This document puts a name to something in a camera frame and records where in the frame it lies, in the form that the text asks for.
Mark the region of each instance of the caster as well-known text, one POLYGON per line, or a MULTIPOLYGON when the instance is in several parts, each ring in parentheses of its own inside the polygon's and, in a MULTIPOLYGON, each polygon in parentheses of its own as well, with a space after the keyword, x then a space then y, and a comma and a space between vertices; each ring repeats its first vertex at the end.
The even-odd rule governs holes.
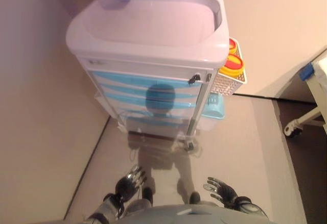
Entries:
POLYGON ((303 127, 297 122, 296 119, 289 122, 284 128, 284 134, 289 138, 300 135, 302 131, 303 127))

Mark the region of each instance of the metal bed leg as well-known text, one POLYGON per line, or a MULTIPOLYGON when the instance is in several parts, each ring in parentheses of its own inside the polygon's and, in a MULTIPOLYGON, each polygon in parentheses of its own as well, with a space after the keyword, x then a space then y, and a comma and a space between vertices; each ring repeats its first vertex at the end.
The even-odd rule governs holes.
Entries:
POLYGON ((315 118, 319 117, 321 112, 318 107, 312 109, 310 112, 306 113, 298 119, 294 119, 289 122, 284 128, 284 134, 287 137, 294 137, 302 133, 303 125, 313 125, 313 126, 324 126, 323 121, 316 121, 315 118))

